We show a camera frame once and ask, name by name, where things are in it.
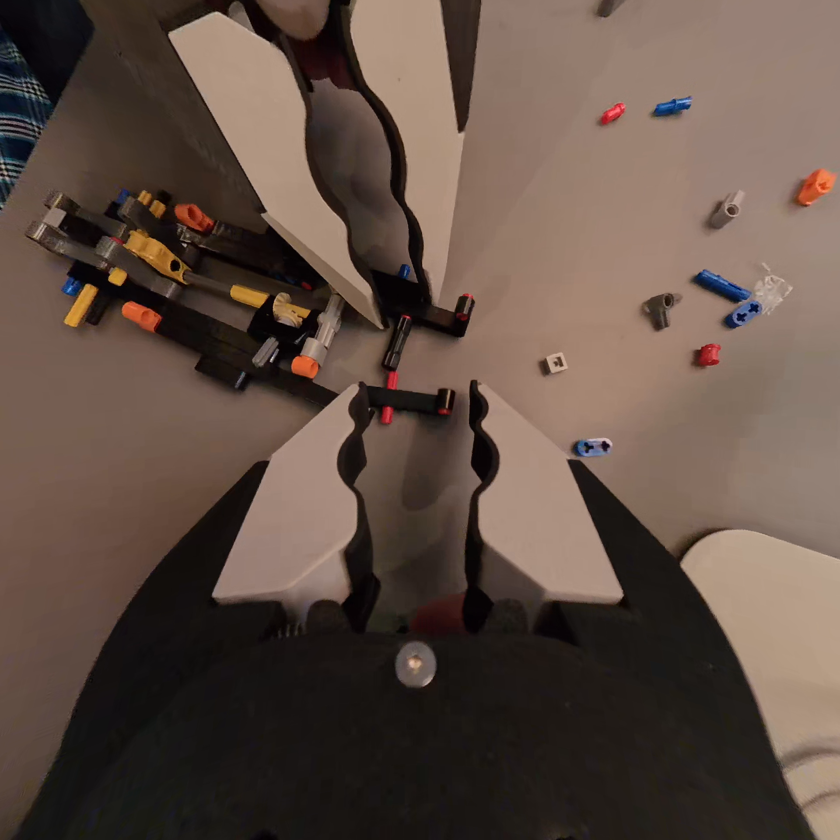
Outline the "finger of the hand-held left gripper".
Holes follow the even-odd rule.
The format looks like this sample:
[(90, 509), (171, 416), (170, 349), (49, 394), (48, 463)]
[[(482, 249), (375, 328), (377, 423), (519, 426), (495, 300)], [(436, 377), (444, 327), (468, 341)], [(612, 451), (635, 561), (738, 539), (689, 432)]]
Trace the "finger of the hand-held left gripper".
[(443, 289), (464, 135), (458, 129), (439, 1), (353, 2), (364, 81), (392, 117), (406, 158), (405, 199), (423, 237), (433, 302)]
[(351, 253), (307, 150), (308, 112), (287, 57), (218, 12), (173, 29), (171, 44), (263, 207), (262, 217), (376, 328), (384, 323), (370, 272)]

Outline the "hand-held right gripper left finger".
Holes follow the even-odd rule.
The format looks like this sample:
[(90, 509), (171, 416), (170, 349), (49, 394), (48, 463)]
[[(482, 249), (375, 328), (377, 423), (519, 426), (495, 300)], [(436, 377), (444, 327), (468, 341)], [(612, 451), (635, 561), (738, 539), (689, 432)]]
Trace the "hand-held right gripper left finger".
[(213, 590), (305, 613), (370, 582), (370, 530), (355, 482), (366, 465), (367, 389), (346, 388), (268, 460)]

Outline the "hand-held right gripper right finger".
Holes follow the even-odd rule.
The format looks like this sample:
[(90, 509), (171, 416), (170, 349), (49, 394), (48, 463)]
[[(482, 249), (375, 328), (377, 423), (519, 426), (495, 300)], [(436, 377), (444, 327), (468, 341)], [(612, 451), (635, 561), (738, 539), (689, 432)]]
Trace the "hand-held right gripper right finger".
[(487, 384), (469, 385), (469, 586), (493, 602), (615, 605), (623, 590), (570, 459)]

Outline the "black lego liftarm axle tube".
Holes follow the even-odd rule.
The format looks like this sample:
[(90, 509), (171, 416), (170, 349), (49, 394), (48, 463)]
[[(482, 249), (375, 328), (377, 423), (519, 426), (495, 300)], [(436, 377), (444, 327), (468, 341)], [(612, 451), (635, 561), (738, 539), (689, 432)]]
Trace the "black lego liftarm axle tube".
[(399, 387), (399, 366), (413, 328), (413, 319), (400, 315), (382, 357), (385, 373), (383, 386), (365, 387), (369, 410), (378, 413), (384, 425), (392, 424), (395, 413), (414, 413), (431, 417), (449, 417), (455, 409), (456, 392), (439, 388), (435, 393), (410, 392)]

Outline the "black lego chassis assembly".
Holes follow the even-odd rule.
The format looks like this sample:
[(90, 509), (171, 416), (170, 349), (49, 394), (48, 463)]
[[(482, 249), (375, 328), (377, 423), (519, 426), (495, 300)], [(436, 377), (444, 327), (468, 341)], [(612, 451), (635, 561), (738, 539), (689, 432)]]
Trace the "black lego chassis assembly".
[(148, 333), (195, 352), (196, 371), (243, 391), (259, 382), (324, 408), (337, 393), (291, 370), (313, 338), (320, 311), (275, 295), (197, 275), (192, 254), (151, 194), (123, 193), (106, 213), (93, 213), (51, 192), (45, 213), (26, 236), (68, 259), (62, 291), (71, 300), (71, 329), (99, 324), (112, 308)]

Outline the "dark grey lego connector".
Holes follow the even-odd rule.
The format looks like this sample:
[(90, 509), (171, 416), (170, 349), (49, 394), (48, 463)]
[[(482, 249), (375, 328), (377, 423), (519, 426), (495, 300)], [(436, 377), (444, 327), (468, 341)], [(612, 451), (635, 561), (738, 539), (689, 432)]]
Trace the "dark grey lego connector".
[(659, 332), (669, 327), (670, 311), (679, 304), (682, 295), (674, 292), (666, 292), (647, 299), (642, 306), (644, 314), (647, 315), (653, 328)]

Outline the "blue lego axle pin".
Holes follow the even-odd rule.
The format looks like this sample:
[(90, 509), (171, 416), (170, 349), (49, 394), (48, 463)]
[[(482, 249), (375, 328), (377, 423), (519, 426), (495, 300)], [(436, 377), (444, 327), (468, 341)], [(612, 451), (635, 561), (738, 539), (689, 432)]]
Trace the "blue lego axle pin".
[(698, 287), (710, 291), (731, 302), (743, 303), (752, 297), (752, 292), (708, 269), (702, 269), (692, 277)]

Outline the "grey lego tube connector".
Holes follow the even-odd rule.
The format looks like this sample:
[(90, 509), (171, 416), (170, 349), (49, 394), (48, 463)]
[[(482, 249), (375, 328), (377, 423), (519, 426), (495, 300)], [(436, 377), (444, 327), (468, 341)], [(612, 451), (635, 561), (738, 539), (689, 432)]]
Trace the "grey lego tube connector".
[(707, 219), (709, 230), (720, 230), (737, 219), (741, 212), (746, 193), (737, 190), (725, 195), (714, 207)]

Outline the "clear lego piece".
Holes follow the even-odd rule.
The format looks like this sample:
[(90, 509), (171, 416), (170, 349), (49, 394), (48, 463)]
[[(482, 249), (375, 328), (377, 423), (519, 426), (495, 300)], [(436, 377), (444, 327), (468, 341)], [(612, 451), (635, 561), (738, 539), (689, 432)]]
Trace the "clear lego piece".
[(761, 314), (769, 316), (790, 296), (793, 286), (776, 275), (767, 263), (762, 262), (761, 268), (763, 273), (753, 287), (752, 299), (760, 305)]

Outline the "orange lego connector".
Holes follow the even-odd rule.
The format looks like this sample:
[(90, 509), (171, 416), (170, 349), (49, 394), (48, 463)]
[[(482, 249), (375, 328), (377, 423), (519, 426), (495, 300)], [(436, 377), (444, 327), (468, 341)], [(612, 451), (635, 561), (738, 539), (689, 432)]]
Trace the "orange lego connector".
[(802, 182), (794, 196), (794, 203), (800, 207), (810, 207), (827, 196), (834, 189), (837, 173), (825, 168), (817, 168)]

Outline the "person's plaid shirt torso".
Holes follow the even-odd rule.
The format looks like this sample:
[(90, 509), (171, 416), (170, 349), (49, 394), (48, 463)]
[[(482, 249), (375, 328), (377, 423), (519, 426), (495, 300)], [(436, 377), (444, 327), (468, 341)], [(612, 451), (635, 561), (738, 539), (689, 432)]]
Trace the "person's plaid shirt torso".
[(23, 174), (53, 106), (27, 60), (1, 30), (1, 208)]

